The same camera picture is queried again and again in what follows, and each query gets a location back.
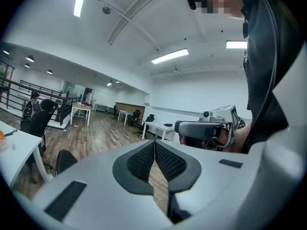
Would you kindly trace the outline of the orange and white box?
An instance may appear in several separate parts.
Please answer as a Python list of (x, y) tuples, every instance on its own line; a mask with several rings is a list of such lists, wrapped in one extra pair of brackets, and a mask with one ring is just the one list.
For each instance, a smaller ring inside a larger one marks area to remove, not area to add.
[(0, 151), (6, 150), (8, 148), (8, 143), (5, 134), (0, 130)]

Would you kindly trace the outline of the black high-back office chair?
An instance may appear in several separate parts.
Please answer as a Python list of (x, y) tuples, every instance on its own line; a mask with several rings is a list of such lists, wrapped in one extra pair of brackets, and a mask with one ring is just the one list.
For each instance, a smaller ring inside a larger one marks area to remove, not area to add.
[(38, 145), (40, 154), (46, 151), (45, 129), (51, 120), (54, 112), (58, 108), (58, 104), (51, 99), (44, 99), (41, 102), (41, 111), (35, 113), (30, 120), (21, 120), (20, 130), (33, 136), (42, 138), (42, 142)]

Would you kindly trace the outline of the wooden-top table with white legs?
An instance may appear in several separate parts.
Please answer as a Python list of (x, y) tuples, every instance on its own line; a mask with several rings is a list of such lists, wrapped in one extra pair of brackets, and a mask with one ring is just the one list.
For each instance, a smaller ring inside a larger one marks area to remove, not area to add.
[(86, 105), (83, 105), (83, 104), (73, 104), (72, 105), (72, 108), (71, 108), (71, 117), (70, 117), (70, 125), (72, 125), (72, 120), (73, 120), (73, 117), (74, 117), (74, 114), (76, 112), (79, 112), (83, 110), (85, 111), (85, 120), (86, 120), (86, 124), (87, 126), (89, 126), (89, 123), (90, 123), (90, 117), (91, 117), (91, 107), (90, 106), (86, 106)]

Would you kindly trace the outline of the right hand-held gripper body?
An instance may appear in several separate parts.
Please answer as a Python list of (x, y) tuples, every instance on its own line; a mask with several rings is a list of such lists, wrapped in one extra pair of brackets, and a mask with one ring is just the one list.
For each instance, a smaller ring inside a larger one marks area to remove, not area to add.
[[(204, 139), (209, 140), (205, 147), (223, 149), (233, 143), (240, 117), (237, 115), (236, 106), (228, 105), (203, 112), (199, 121), (205, 124)], [(226, 142), (221, 143), (218, 139), (224, 131)]]

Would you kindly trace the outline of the wooden partition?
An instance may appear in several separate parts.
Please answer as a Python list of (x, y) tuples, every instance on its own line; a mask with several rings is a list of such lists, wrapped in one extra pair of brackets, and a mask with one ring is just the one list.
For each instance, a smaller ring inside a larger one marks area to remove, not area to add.
[(145, 106), (133, 105), (133, 104), (128, 104), (128, 103), (120, 103), (120, 102), (116, 102), (116, 106), (118, 110), (127, 111), (129, 113), (133, 113), (135, 110), (139, 110), (141, 113), (139, 116), (139, 119), (143, 119)]

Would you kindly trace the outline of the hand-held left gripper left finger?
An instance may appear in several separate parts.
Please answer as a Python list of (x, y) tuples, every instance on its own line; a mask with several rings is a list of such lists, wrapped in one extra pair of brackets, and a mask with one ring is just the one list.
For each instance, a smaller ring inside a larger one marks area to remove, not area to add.
[(89, 156), (45, 183), (32, 200), (14, 193), (44, 230), (166, 230), (172, 221), (149, 184), (154, 142)]

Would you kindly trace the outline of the person's right forearm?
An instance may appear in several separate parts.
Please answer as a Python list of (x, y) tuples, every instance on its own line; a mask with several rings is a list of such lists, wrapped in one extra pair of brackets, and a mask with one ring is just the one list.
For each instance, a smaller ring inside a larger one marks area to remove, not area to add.
[(236, 131), (234, 141), (230, 147), (230, 152), (240, 153), (242, 151), (246, 138), (250, 132), (251, 124), (252, 123), (249, 123)]

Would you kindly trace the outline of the person's black clothing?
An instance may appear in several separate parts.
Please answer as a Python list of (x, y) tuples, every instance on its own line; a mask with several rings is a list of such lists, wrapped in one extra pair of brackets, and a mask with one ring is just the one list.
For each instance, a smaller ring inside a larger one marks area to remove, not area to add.
[(248, 153), (288, 126), (272, 90), (296, 59), (303, 35), (297, 20), (283, 0), (242, 0), (243, 35), (247, 39), (244, 69), (248, 83), (248, 109), (252, 113), (251, 134), (243, 146)]

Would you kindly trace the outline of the person's right hand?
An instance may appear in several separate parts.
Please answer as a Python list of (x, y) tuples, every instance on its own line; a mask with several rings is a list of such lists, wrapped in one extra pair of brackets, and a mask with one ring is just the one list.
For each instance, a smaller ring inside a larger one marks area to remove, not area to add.
[(221, 133), (216, 139), (220, 144), (225, 145), (228, 142), (228, 129), (222, 128)]

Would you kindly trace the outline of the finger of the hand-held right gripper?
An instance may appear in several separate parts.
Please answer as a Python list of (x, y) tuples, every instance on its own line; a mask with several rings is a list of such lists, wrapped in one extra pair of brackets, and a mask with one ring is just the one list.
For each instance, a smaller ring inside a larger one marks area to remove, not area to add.
[(192, 138), (212, 139), (217, 135), (217, 128), (222, 128), (226, 122), (218, 121), (176, 121), (175, 132)]

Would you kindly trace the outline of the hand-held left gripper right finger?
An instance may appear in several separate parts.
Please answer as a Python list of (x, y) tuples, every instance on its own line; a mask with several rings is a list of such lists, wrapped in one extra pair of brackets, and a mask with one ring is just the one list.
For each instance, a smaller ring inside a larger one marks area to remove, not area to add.
[(168, 215), (158, 230), (255, 230), (247, 204), (263, 143), (248, 154), (202, 150), (158, 140), (155, 160), (168, 180)]

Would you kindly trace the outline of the black metal railing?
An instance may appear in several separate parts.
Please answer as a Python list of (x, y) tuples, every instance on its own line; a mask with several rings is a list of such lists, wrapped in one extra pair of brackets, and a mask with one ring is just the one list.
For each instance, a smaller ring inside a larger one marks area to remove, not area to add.
[(38, 86), (24, 80), (14, 82), (0, 77), (0, 109), (16, 116), (22, 117), (26, 104), (30, 101), (32, 92), (39, 93), (38, 102), (50, 99), (58, 104), (48, 126), (64, 129), (70, 122), (72, 106), (78, 103), (81, 97), (64, 96), (62, 92)]

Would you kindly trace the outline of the large white desk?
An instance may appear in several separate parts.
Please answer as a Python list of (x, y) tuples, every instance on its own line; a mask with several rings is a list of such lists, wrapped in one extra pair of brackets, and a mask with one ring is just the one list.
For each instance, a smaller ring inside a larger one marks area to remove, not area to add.
[(5, 135), (11, 133), (10, 136), (6, 136), (8, 148), (0, 151), (0, 172), (10, 188), (13, 187), (19, 172), (31, 155), (34, 156), (43, 180), (48, 182), (53, 178), (51, 174), (47, 174), (39, 152), (38, 145), (42, 142), (42, 138), (16, 130), (2, 121), (0, 121), (0, 130)]

